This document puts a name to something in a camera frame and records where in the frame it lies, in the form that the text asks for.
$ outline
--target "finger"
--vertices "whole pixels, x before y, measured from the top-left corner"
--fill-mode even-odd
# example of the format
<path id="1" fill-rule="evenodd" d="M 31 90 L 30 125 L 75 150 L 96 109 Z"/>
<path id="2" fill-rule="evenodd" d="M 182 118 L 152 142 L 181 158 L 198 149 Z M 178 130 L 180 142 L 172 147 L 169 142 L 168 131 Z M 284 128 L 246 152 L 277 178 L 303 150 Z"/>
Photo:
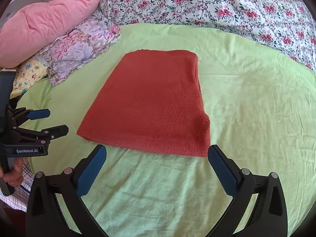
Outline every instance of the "finger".
<path id="1" fill-rule="evenodd" d="M 15 158 L 14 160 L 14 168 L 17 170 L 17 172 L 22 172 L 23 171 L 23 163 L 24 159 L 23 158 Z"/>
<path id="2" fill-rule="evenodd" d="M 4 174 L 4 181 L 7 183 L 15 182 L 22 175 L 22 171 L 18 172 L 15 168 Z"/>
<path id="3" fill-rule="evenodd" d="M 13 186 L 13 187 L 18 187 L 22 184 L 23 182 L 23 176 L 20 176 L 16 181 L 14 182 L 9 182 L 9 185 Z"/>

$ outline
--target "metal screw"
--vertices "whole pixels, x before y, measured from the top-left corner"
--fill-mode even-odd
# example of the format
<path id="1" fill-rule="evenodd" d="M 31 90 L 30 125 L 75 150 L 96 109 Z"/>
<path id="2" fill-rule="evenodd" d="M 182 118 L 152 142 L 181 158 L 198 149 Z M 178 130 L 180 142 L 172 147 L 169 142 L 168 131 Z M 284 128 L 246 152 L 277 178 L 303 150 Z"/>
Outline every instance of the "metal screw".
<path id="1" fill-rule="evenodd" d="M 249 171 L 248 169 L 246 169 L 246 168 L 243 168 L 243 169 L 241 170 L 241 172 L 242 172 L 244 175 L 249 175 L 249 174 L 250 174 L 250 171 Z"/>
<path id="2" fill-rule="evenodd" d="M 274 179 L 277 179 L 277 178 L 278 178 L 278 175 L 277 175 L 277 173 L 275 173 L 275 172 L 272 172 L 272 173 L 271 173 L 271 176 L 272 176 Z"/>
<path id="3" fill-rule="evenodd" d="M 72 168 L 71 168 L 71 167 L 66 168 L 66 169 L 64 170 L 64 173 L 65 173 L 66 175 L 71 174 L 71 173 L 72 173 Z"/>
<path id="4" fill-rule="evenodd" d="M 42 176 L 43 176 L 43 172 L 38 172 L 38 173 L 35 175 L 36 178 L 41 178 Z"/>

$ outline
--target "human hand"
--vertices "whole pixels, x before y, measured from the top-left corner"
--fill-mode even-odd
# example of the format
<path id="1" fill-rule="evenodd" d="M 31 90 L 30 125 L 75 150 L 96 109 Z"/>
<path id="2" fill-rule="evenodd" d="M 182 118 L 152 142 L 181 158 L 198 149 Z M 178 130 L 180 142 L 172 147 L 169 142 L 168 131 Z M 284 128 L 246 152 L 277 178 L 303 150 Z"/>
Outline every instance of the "human hand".
<path id="1" fill-rule="evenodd" d="M 13 187 L 18 187 L 23 182 L 23 158 L 14 159 L 14 168 L 10 172 L 3 173 L 2 168 L 0 167 L 0 178 Z"/>

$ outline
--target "pink comforter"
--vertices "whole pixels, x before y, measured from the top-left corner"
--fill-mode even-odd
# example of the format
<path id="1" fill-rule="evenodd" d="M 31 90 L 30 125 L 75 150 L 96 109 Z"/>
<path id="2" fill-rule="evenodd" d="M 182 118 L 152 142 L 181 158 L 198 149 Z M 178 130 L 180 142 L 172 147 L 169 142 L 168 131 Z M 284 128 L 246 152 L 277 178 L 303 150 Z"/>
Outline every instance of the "pink comforter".
<path id="1" fill-rule="evenodd" d="M 89 17 L 100 0 L 53 0 L 20 9 L 0 30 L 0 67 L 13 68 Z"/>

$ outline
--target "red folded cloth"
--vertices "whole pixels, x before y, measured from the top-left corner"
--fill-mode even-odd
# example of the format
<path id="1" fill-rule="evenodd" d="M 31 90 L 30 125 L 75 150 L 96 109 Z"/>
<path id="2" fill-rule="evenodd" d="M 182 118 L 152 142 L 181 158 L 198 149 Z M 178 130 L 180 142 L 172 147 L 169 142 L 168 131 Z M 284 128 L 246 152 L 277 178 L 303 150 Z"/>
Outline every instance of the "red folded cloth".
<path id="1" fill-rule="evenodd" d="M 138 50 L 116 66 L 77 134 L 129 149 L 206 157 L 210 120 L 203 109 L 196 54 Z"/>

